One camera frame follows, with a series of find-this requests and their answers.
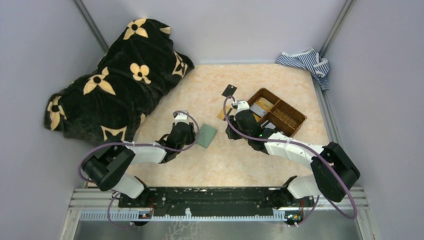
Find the green card holder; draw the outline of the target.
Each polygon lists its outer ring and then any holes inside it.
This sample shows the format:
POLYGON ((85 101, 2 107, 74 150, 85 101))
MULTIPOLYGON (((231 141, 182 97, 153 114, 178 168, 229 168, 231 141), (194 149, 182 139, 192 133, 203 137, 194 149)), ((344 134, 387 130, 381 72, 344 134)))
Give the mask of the green card holder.
POLYGON ((206 123, 202 124, 198 132, 196 143, 207 149, 214 140, 217 132, 218 130, 215 127, 206 123))

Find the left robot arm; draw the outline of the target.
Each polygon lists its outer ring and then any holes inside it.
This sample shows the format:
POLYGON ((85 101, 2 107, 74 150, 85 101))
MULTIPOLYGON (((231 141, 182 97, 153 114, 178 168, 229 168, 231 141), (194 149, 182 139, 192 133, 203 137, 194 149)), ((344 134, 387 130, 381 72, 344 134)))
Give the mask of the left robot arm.
POLYGON ((126 173, 130 165, 142 163, 165 164, 176 158, 185 147, 196 140, 196 124, 174 123, 169 134, 154 143, 136 146, 129 142, 108 142, 90 153, 80 169, 101 191, 114 190, 130 197, 132 203, 144 207, 149 203, 147 185, 126 173))

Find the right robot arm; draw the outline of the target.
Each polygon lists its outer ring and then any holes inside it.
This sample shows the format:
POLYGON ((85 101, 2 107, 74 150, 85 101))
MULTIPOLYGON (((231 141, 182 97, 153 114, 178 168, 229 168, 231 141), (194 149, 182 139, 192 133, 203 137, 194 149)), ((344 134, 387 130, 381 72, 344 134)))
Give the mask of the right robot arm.
POLYGON ((275 206, 295 206, 302 198, 316 195, 339 203, 361 176, 350 157, 336 142, 321 146, 295 140, 276 129, 261 127, 249 110, 225 118, 229 139, 244 138, 255 151, 285 158, 311 170, 310 175, 290 177, 274 192, 269 200, 275 206))

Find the silver card in basket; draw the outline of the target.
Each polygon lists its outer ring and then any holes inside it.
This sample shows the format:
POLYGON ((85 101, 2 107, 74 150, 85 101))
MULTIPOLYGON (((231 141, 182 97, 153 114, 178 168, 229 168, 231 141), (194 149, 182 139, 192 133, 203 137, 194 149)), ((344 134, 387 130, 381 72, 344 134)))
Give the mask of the silver card in basket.
POLYGON ((263 107, 261 107, 260 105, 258 105, 257 103, 254 103, 251 107, 250 110, 257 116, 259 117, 263 117, 267 114, 267 110, 265 110, 263 107))

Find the gold card on table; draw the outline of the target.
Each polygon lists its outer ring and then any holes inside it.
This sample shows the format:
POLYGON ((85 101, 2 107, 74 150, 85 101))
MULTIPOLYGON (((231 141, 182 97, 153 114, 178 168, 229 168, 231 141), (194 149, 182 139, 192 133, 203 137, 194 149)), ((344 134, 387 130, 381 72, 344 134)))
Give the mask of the gold card on table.
POLYGON ((231 106, 226 106, 225 109, 222 109, 216 116, 218 119, 225 121, 226 116, 229 116, 233 108, 231 106))

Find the white card with black stripe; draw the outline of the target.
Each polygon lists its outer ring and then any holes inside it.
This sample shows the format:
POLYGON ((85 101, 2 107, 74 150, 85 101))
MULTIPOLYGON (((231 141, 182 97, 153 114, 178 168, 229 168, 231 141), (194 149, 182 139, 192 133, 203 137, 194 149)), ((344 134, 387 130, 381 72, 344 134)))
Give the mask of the white card with black stripe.
POLYGON ((264 122, 261 126, 265 129, 271 129, 271 130, 276 128, 276 126, 270 121, 264 122))

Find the black card on table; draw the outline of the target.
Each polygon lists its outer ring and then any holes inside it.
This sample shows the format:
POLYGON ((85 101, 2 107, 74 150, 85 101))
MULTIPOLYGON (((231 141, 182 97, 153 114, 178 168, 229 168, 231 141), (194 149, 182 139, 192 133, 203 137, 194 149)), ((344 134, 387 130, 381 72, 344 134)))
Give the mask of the black card on table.
POLYGON ((238 88, 234 85, 228 84, 227 87, 222 92, 223 97, 232 97, 234 98, 234 94, 238 88))

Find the woven wicker divided basket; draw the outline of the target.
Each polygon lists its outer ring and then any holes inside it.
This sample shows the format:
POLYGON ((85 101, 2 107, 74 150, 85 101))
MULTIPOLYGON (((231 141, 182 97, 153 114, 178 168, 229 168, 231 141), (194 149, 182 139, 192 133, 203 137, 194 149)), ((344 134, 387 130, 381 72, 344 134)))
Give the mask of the woven wicker divided basket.
POLYGON ((293 137, 307 119, 306 115, 266 88, 260 88, 247 100, 249 106, 251 107, 259 98, 265 98, 274 104, 272 109, 263 117, 258 117, 253 113, 261 126, 264 122, 270 121, 276 129, 281 130, 286 136, 293 137))

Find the black floral blanket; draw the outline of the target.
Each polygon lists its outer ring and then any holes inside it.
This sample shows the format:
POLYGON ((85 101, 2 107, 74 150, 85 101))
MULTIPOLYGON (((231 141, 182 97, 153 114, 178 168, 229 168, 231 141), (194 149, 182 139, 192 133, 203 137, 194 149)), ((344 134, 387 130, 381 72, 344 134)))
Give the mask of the black floral blanket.
POLYGON ((144 119, 194 69, 174 49, 170 26, 149 18, 127 24, 96 69, 54 93, 43 126, 98 146, 130 142, 144 119))

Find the blue striped cloth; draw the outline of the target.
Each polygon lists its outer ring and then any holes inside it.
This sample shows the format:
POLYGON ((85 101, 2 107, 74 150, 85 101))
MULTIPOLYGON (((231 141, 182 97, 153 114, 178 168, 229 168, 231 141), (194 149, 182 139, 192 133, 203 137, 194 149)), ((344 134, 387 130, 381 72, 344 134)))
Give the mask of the blue striped cloth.
POLYGON ((318 82, 322 91, 330 89, 330 63, 326 58, 321 57, 313 48, 296 54, 282 52, 278 56, 276 63, 308 71, 312 78, 318 82))

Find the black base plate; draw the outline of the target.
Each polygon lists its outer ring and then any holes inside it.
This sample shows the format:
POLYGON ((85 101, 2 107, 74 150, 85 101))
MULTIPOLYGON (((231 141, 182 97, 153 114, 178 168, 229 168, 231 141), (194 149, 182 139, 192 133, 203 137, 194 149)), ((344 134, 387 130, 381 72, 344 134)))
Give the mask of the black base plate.
POLYGON ((151 187, 138 198, 119 197, 120 208, 147 208, 155 217, 270 217, 285 207, 312 207, 313 197, 289 199, 280 187, 151 187))

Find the aluminium frame rail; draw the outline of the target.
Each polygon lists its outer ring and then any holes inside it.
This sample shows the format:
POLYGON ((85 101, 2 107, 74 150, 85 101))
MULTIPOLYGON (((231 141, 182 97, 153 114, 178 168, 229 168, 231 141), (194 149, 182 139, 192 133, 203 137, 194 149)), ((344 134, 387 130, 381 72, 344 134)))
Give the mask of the aluminium frame rail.
POLYGON ((144 199, 98 188, 73 191, 60 238, 72 240, 81 221, 119 222, 275 222, 296 226, 319 211, 350 212, 351 200, 330 203, 304 197, 272 204, 277 187, 153 187, 144 199))

